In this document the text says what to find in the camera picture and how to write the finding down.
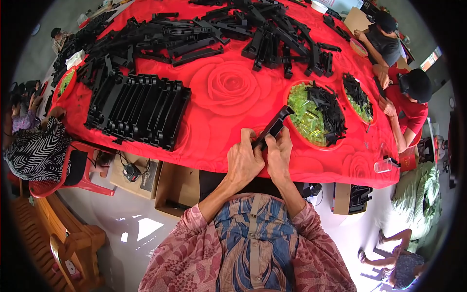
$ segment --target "green fabric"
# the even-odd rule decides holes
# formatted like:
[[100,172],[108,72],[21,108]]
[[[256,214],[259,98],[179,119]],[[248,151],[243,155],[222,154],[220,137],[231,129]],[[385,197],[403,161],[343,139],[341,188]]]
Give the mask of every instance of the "green fabric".
[[410,240],[421,239],[438,222],[441,214],[439,171],[433,162],[419,164],[405,174],[396,187],[391,204],[412,229]]

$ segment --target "black hat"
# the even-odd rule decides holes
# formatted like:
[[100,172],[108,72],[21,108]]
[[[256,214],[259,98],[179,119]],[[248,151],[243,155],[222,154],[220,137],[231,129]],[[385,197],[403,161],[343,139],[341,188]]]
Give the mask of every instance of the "black hat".
[[58,35],[58,33],[60,32],[60,30],[62,30],[61,28],[54,28],[52,30],[52,32],[50,33],[50,37],[51,38],[54,38],[56,35]]
[[402,75],[399,83],[405,83],[409,96],[419,103],[426,103],[432,98],[432,83],[422,69],[417,68]]
[[381,27],[384,32],[390,34],[397,29],[396,21],[394,17],[392,17],[386,11],[379,10],[375,14],[375,23]]

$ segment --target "white floor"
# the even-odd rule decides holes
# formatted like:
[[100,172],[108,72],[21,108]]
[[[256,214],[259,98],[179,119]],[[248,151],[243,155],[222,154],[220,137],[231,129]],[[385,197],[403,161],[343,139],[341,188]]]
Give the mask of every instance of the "white floor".
[[[114,188],[99,176],[94,176],[92,181]],[[374,190],[367,211],[363,215],[352,216],[331,213],[333,184],[324,184],[323,191],[324,197],[316,207],[321,224],[336,242],[358,291],[369,292],[378,283],[360,276],[361,272],[372,272],[371,267],[357,260],[356,255],[363,247],[369,258],[381,258],[371,250],[377,242],[379,225],[385,221],[391,208],[389,198],[394,186]],[[136,291],[152,251],[175,227],[177,220],[156,211],[153,200],[119,188],[113,197],[78,188],[63,189],[59,193],[79,219],[98,225],[106,232],[107,243],[98,251],[99,270],[106,278],[106,285],[116,292]],[[382,249],[392,251],[396,245],[397,242],[387,243]]]

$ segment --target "hello kitty face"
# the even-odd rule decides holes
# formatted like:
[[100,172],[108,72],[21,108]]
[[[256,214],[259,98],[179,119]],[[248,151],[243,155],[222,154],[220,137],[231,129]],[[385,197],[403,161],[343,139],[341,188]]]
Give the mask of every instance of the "hello kitty face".
[[75,265],[73,265],[73,263],[70,260],[66,260],[65,265],[68,268],[68,272],[70,272],[70,275],[74,275],[76,273]]

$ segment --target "white bowl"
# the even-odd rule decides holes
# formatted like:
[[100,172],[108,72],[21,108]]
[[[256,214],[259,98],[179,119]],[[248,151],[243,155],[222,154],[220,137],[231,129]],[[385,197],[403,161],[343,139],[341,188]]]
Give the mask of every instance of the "white bowl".
[[322,14],[326,13],[327,11],[327,7],[324,6],[324,4],[319,3],[318,1],[312,1],[311,7]]

